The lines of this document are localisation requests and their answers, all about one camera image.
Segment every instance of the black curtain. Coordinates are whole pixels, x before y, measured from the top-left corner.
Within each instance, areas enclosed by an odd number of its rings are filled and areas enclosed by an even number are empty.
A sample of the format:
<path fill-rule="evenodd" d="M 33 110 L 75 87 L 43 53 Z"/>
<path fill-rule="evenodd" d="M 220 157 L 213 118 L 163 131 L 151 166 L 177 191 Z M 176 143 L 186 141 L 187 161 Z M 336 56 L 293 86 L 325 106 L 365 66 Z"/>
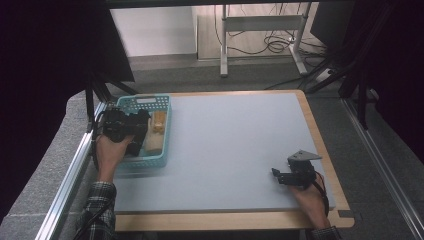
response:
<path fill-rule="evenodd" d="M 370 51 L 376 109 L 424 163 L 424 1 L 399 1 Z"/>
<path fill-rule="evenodd" d="M 92 76 L 134 78 L 103 1 L 3 1 L 0 35 L 1 219 L 44 156 L 68 99 Z"/>

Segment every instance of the metal stand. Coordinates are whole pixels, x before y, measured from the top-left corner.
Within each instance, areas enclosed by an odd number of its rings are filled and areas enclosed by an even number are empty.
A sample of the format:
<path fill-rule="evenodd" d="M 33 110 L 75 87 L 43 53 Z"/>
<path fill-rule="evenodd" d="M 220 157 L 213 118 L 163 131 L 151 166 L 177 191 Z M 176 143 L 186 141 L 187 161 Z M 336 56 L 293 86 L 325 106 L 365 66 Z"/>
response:
<path fill-rule="evenodd" d="M 253 16 L 253 17 L 227 17 L 227 7 L 222 6 L 222 46 L 221 46 L 221 77 L 228 76 L 227 32 L 236 31 L 273 31 L 273 30 L 298 30 L 296 39 L 289 46 L 290 52 L 301 75 L 306 75 L 305 65 L 299 54 L 299 44 L 302 40 L 306 21 L 312 2 L 307 3 L 302 15 L 287 16 Z"/>

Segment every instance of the table leg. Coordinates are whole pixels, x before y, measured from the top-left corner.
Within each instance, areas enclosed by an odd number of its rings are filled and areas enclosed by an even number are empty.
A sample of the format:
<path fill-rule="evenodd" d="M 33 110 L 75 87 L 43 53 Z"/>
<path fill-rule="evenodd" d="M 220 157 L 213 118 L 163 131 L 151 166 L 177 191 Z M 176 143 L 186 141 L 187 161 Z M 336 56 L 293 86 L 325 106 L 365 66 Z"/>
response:
<path fill-rule="evenodd" d="M 222 44 L 221 44 L 221 77 L 228 76 L 227 57 L 227 6 L 222 5 Z"/>
<path fill-rule="evenodd" d="M 303 32 L 305 31 L 306 22 L 309 17 L 309 10 L 311 9 L 311 2 L 308 2 L 308 5 L 305 11 L 302 13 L 302 20 L 297 30 L 296 39 L 294 44 L 290 44 L 289 49 L 293 56 L 294 62 L 296 63 L 297 69 L 299 70 L 300 75 L 306 75 L 308 72 L 306 71 L 305 65 L 303 64 L 302 58 L 299 54 L 299 45 L 302 41 Z"/>

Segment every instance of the gray floor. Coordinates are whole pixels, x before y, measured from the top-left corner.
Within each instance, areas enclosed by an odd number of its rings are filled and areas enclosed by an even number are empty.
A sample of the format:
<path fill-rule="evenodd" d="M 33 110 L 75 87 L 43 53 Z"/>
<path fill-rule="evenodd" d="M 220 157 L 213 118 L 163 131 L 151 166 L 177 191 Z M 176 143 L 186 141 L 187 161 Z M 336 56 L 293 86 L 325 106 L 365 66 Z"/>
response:
<path fill-rule="evenodd" d="M 131 59 L 131 65 L 136 83 L 128 85 L 143 93 L 262 90 L 299 77 L 290 57 L 232 59 L 229 77 L 224 79 L 219 77 L 218 61 L 199 62 L 192 55 L 142 57 Z M 293 89 L 299 84 L 299 81 L 292 81 L 275 89 Z M 351 207 L 350 214 L 356 220 L 354 227 L 340 232 L 345 239 L 415 239 L 337 96 L 339 84 L 336 82 L 307 97 Z M 125 95 L 119 89 L 110 89 L 116 96 Z M 0 239 L 34 239 L 37 235 L 84 134 L 84 97 L 81 93 L 70 99 L 61 129 L 31 181 L 3 220 Z M 423 218 L 424 192 L 421 186 L 424 166 L 372 105 L 367 110 L 369 132 Z M 75 233 L 74 221 L 82 208 L 88 185 L 95 178 L 91 161 L 86 165 L 55 239 L 71 239 Z"/>

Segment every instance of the aluminum rail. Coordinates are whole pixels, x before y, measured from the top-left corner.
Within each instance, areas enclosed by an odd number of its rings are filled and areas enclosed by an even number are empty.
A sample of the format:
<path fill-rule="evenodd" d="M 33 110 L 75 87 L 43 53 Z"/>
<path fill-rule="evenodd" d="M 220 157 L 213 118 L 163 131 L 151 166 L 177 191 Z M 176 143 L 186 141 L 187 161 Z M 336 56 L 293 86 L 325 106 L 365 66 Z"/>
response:
<path fill-rule="evenodd" d="M 414 235 L 415 239 L 424 240 L 424 225 L 420 215 L 413 206 L 409 197 L 405 194 L 402 187 L 399 185 L 398 181 L 390 170 L 390 167 L 384 160 L 383 155 L 375 144 L 372 136 L 368 131 L 362 128 L 361 124 L 357 120 L 356 109 L 353 106 L 352 102 L 346 99 L 343 99 L 342 102 L 346 107 L 350 118 L 355 126 L 355 129 L 357 130 L 360 138 L 364 142 L 369 154 L 371 155 L 371 159 L 376 165 L 377 170 L 381 175 L 381 178 L 386 184 L 387 189 L 392 195 L 393 200 L 395 201 L 402 216 L 408 224 L 412 234 Z"/>
<path fill-rule="evenodd" d="M 100 103 L 95 111 L 95 116 L 97 116 L 105 108 L 106 104 Z M 82 166 L 84 165 L 84 160 L 87 158 L 87 155 L 90 151 L 91 136 L 92 132 L 85 133 L 83 135 L 80 145 L 78 146 L 78 149 L 74 155 L 74 158 L 72 159 L 68 171 L 66 172 L 62 184 L 60 185 L 53 203 L 50 206 L 46 217 L 44 218 L 43 224 L 41 225 L 40 230 L 35 237 L 36 240 L 48 240 L 53 236 L 60 217 L 62 216 L 63 209 L 66 206 L 70 194 L 72 193 L 75 181 L 81 172 Z"/>

